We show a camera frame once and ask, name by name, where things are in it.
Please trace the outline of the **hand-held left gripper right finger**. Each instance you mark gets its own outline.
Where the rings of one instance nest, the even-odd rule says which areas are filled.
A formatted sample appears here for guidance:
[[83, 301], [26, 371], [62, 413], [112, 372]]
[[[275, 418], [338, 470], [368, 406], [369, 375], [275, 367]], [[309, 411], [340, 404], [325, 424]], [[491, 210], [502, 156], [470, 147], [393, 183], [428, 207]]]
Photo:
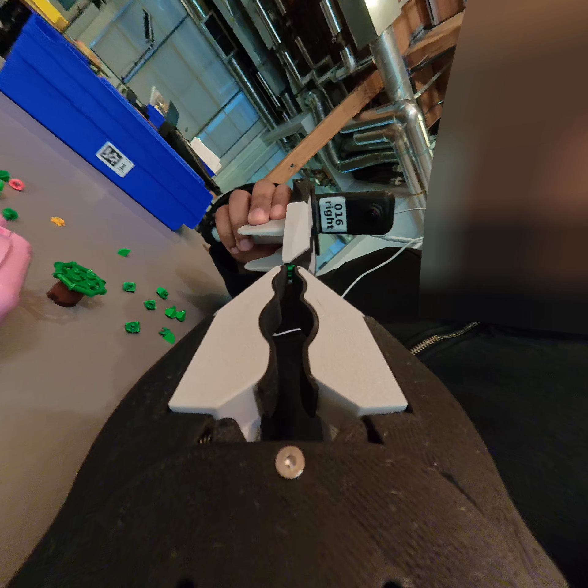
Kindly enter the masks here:
[[307, 371], [316, 414], [333, 430], [366, 416], [404, 412], [408, 400], [368, 327], [366, 317], [304, 268], [295, 268], [313, 327]]

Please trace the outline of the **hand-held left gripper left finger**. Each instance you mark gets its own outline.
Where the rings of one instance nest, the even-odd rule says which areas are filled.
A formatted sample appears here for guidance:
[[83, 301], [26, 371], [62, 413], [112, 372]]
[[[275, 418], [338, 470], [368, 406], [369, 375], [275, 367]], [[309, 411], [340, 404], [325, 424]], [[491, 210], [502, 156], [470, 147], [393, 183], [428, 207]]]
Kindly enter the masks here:
[[260, 319], [276, 295], [272, 283], [282, 269], [271, 269], [216, 312], [169, 400], [171, 411], [233, 419], [247, 442], [259, 440], [257, 386], [270, 361]]

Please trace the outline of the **person's right forearm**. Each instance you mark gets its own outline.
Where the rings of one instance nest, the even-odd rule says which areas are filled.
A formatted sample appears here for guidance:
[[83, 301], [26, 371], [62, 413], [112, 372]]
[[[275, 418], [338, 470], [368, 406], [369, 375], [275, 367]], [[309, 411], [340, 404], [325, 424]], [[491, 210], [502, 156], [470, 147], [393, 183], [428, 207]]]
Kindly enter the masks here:
[[245, 265], [251, 261], [273, 255], [279, 246], [274, 244], [253, 244], [247, 251], [228, 250], [221, 242], [209, 248], [209, 255], [224, 280], [231, 298], [236, 298], [266, 273], [247, 270]]

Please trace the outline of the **person's right hand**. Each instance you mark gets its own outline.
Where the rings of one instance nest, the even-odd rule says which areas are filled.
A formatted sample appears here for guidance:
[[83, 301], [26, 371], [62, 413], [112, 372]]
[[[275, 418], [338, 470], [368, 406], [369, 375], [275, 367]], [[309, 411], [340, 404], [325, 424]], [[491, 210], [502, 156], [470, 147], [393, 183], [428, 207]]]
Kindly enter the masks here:
[[234, 190], [228, 204], [216, 211], [215, 224], [220, 242], [237, 263], [246, 265], [279, 249], [279, 245], [255, 244], [253, 237], [240, 234], [239, 229], [245, 225], [257, 226], [284, 219], [291, 195], [288, 185], [276, 185], [263, 179], [250, 191]]

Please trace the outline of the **wooden beam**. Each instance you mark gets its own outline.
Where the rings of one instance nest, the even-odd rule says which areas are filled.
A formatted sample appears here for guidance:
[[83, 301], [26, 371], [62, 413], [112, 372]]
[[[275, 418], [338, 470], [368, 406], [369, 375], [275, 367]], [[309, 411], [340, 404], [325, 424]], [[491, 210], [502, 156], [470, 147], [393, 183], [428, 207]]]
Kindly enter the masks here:
[[266, 32], [266, 44], [293, 91], [278, 108], [291, 117], [263, 136], [267, 144], [307, 134], [267, 175], [286, 183], [319, 154], [327, 174], [375, 166], [402, 166], [389, 143], [363, 142], [342, 128], [362, 114], [386, 107], [390, 99], [377, 73], [369, 44], [393, 25], [396, 40], [428, 132], [442, 114], [454, 50], [466, 1], [255, 1], [251, 15]]

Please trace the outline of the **scattered green toy pieces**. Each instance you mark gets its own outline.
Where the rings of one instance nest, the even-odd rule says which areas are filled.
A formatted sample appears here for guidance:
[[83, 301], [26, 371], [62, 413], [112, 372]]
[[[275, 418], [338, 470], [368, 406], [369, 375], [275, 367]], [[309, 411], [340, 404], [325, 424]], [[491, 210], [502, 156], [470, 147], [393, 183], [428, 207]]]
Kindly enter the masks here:
[[[98, 186], [76, 176], [32, 175], [20, 179], [22, 192], [8, 182], [1, 190], [1, 217], [25, 238], [32, 261], [18, 306], [1, 327], [1, 351], [24, 351], [48, 340], [52, 349], [106, 354], [115, 344], [151, 348], [170, 345], [187, 322], [170, 319], [165, 309], [189, 309], [187, 289], [176, 273], [184, 242], [111, 182]], [[64, 227], [50, 221], [61, 217]], [[105, 280], [107, 293], [60, 307], [47, 298], [54, 263], [75, 261]]]

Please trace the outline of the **person's black jacket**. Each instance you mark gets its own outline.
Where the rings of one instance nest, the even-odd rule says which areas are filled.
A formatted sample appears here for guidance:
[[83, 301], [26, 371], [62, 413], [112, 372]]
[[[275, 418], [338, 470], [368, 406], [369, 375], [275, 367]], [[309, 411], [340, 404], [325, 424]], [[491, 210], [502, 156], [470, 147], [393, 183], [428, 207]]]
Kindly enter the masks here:
[[587, 587], [587, 334], [424, 318], [421, 256], [385, 247], [319, 280], [449, 389], [534, 537], [571, 587]]

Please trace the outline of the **green toy tree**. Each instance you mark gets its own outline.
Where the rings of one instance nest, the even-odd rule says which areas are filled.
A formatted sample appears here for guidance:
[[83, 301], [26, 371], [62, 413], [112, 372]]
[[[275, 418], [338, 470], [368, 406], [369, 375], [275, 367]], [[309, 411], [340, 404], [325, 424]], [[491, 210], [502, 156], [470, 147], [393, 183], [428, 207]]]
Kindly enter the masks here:
[[83, 298], [107, 293], [105, 280], [75, 261], [55, 262], [52, 275], [56, 282], [48, 290], [47, 298], [60, 307], [75, 307]]

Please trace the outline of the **pink toy block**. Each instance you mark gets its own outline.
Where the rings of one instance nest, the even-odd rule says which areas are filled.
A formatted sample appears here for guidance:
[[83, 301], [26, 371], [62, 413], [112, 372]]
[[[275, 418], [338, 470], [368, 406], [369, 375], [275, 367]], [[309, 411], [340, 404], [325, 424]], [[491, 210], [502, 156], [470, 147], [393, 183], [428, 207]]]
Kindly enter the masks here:
[[30, 243], [1, 217], [1, 323], [18, 306], [31, 264]]

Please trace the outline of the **blue plastic bin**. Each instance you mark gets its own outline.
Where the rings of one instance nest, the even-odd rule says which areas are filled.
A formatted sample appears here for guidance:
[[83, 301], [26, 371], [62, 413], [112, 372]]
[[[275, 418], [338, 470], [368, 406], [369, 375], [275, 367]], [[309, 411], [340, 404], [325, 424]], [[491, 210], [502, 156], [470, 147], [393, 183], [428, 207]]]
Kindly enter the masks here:
[[201, 177], [42, 17], [12, 46], [1, 92], [172, 231], [202, 220], [212, 195]]

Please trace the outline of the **silver ventilation duct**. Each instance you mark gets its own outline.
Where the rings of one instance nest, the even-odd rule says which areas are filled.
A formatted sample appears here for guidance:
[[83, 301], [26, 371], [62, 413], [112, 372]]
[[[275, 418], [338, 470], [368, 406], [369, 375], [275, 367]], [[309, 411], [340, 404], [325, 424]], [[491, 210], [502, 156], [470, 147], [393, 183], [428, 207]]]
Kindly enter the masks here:
[[342, 128], [342, 133], [364, 135], [364, 143], [391, 144], [411, 193], [426, 198], [432, 170], [432, 144], [393, 25], [384, 29], [369, 48], [390, 104], [374, 109], [370, 115], [353, 118]]

